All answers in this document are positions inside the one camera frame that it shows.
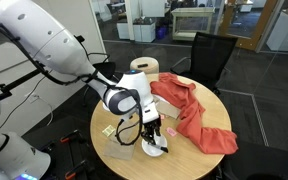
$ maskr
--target black chair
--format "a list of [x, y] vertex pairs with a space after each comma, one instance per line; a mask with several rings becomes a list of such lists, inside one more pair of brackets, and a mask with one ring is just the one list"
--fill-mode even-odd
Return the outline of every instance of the black chair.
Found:
[[237, 141], [239, 149], [221, 162], [223, 179], [288, 180], [288, 151]]
[[[237, 38], [197, 32], [191, 49], [191, 57], [184, 57], [171, 67], [171, 72], [203, 84], [216, 95], [216, 87], [224, 66], [229, 60]], [[190, 61], [188, 67], [182, 63]]]
[[[107, 79], [119, 81], [119, 79], [117, 77], [115, 77], [115, 75], [114, 75], [115, 69], [116, 69], [116, 64], [114, 62], [108, 62], [108, 59], [110, 58], [109, 54], [106, 54], [106, 53], [88, 53], [87, 55], [88, 56], [104, 55], [106, 58], [101, 63], [93, 64], [94, 68], [97, 69], [101, 74], [103, 74], [103, 76], [106, 77]], [[89, 88], [90, 87], [88, 86], [84, 91], [83, 106], [86, 106], [86, 95], [87, 95]]]

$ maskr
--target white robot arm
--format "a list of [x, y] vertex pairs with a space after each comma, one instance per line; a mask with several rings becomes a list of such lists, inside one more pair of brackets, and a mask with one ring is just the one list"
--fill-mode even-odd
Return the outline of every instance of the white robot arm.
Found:
[[[34, 65], [41, 63], [87, 83], [98, 92], [110, 112], [121, 115], [122, 120], [138, 113], [140, 127], [144, 125], [144, 131], [139, 135], [155, 144], [154, 133], [160, 134], [161, 122], [143, 72], [129, 71], [118, 83], [106, 79], [89, 62], [79, 41], [31, 0], [0, 0], [0, 32], [8, 36]], [[135, 140], [121, 143], [133, 144]], [[49, 164], [47, 154], [31, 147], [15, 133], [0, 133], [0, 179], [39, 179]]]

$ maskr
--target red cloth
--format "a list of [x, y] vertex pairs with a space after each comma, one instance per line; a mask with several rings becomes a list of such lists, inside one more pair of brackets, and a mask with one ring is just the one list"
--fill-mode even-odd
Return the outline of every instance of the red cloth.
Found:
[[205, 111], [192, 93], [195, 84], [184, 84], [171, 73], [160, 73], [159, 81], [151, 82], [153, 94], [165, 98], [181, 110], [181, 122], [176, 130], [184, 135], [206, 154], [232, 154], [238, 147], [236, 134], [218, 128], [202, 127], [201, 119]]

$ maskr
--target round wooden table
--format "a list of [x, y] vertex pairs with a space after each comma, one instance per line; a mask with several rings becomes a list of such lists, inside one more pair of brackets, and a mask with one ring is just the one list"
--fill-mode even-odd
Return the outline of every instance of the round wooden table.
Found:
[[[147, 75], [148, 80], [158, 81], [158, 74]], [[193, 80], [178, 76], [183, 83], [194, 83], [193, 91], [206, 111], [202, 117], [204, 127], [216, 127], [231, 130], [229, 115], [220, 99], [203, 85]], [[224, 154], [204, 154], [188, 138], [178, 133], [172, 137], [166, 132], [167, 127], [174, 130], [179, 119], [165, 118], [162, 120], [161, 133], [166, 137], [169, 153], [159, 157], [147, 155], [141, 146], [142, 138], [135, 143], [134, 154], [131, 160], [122, 160], [104, 156], [104, 148], [109, 138], [102, 131], [109, 125], [117, 127], [119, 117], [103, 109], [100, 101], [91, 120], [91, 138], [94, 148], [102, 161], [116, 174], [125, 179], [199, 179], [214, 169], [224, 157]], [[137, 133], [137, 126], [132, 137]]]

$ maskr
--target glass door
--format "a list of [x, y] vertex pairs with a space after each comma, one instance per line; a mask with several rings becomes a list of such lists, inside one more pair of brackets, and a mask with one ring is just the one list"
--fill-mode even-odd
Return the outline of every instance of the glass door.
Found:
[[226, 0], [219, 34], [237, 37], [237, 47], [255, 50], [277, 1]]

